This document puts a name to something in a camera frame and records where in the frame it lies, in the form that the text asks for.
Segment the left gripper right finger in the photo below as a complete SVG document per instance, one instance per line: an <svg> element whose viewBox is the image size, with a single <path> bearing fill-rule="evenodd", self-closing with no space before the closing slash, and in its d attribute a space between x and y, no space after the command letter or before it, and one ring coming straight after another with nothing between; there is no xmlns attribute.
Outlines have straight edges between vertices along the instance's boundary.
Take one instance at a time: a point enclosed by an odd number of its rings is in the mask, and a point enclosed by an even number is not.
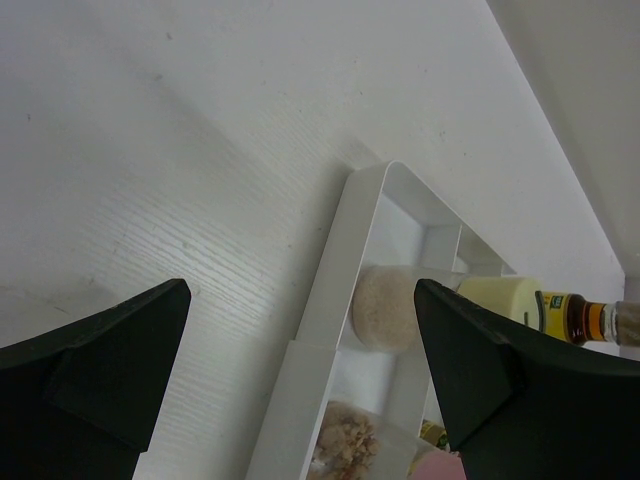
<svg viewBox="0 0 640 480"><path fill-rule="evenodd" d="M639 365L564 343L440 283L414 293L451 448L470 479L635 479Z"/></svg>

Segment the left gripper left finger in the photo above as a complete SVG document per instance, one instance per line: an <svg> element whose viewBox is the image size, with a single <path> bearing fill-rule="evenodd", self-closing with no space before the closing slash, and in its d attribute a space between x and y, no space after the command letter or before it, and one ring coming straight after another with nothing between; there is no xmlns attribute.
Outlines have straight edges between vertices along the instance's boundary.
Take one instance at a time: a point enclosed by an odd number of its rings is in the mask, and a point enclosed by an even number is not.
<svg viewBox="0 0 640 480"><path fill-rule="evenodd" d="M4 479L130 479L149 449L191 292L171 279L1 350Z"/></svg>

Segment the brown bottle yellow label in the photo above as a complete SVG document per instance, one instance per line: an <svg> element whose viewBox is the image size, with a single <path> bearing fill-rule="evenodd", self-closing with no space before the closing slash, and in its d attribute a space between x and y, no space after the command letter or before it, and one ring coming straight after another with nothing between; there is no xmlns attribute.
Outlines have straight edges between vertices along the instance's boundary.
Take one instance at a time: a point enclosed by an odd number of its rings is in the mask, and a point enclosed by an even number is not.
<svg viewBox="0 0 640 480"><path fill-rule="evenodd" d="M560 292L541 292L541 298L546 335L577 346L587 342L639 346L638 303L598 303Z"/></svg>
<svg viewBox="0 0 640 480"><path fill-rule="evenodd" d="M439 450L453 453L447 430L440 424L424 419L421 424L419 437Z"/></svg>

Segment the yellow-lid spice bottle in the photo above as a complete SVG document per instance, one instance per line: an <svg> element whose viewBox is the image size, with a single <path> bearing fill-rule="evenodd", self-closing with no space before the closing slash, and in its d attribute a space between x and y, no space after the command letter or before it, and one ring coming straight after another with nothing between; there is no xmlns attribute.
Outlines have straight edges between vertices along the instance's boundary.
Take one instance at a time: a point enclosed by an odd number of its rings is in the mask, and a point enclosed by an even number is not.
<svg viewBox="0 0 640 480"><path fill-rule="evenodd" d="M414 292L420 280L434 280L473 303L536 331L545 329L542 286L533 278L373 266L361 274L351 306L353 329L367 348L399 354L417 341Z"/></svg>

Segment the pink-lid spice bottle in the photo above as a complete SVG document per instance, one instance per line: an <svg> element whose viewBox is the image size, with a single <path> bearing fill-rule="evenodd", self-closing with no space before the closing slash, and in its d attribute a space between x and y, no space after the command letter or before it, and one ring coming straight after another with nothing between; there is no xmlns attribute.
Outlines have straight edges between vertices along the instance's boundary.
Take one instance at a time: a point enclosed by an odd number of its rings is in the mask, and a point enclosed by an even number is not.
<svg viewBox="0 0 640 480"><path fill-rule="evenodd" d="M458 453L345 402L328 403L308 479L464 479Z"/></svg>

